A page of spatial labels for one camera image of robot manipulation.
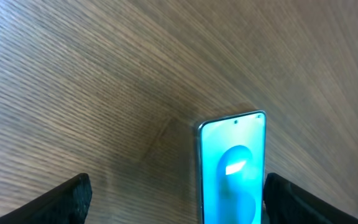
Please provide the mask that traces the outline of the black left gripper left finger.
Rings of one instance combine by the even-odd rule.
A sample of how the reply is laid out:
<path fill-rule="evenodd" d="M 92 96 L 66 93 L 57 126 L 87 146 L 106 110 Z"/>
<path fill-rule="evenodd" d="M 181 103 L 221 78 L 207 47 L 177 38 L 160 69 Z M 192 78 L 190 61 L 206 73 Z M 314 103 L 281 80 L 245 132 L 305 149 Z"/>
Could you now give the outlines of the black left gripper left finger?
<path fill-rule="evenodd" d="M 89 175 L 80 173 L 0 217 L 0 224 L 84 224 L 91 199 Z"/>

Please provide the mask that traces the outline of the blue screen Galaxy smartphone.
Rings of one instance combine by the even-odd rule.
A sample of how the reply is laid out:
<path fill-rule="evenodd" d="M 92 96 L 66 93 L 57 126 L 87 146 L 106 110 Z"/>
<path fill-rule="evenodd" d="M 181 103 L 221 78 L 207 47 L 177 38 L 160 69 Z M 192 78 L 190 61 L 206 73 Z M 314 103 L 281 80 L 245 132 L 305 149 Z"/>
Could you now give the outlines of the blue screen Galaxy smartphone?
<path fill-rule="evenodd" d="M 200 222 L 262 223 L 267 117 L 255 110 L 196 129 Z"/>

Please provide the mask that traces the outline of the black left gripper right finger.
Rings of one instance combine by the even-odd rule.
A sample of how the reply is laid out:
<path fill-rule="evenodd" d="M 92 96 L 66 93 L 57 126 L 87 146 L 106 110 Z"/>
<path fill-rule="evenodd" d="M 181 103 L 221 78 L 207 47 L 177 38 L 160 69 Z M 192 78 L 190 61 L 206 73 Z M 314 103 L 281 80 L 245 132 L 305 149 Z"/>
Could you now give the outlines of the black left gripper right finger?
<path fill-rule="evenodd" d="M 263 224 L 358 224 L 358 218 L 273 172 L 267 174 L 263 201 Z"/>

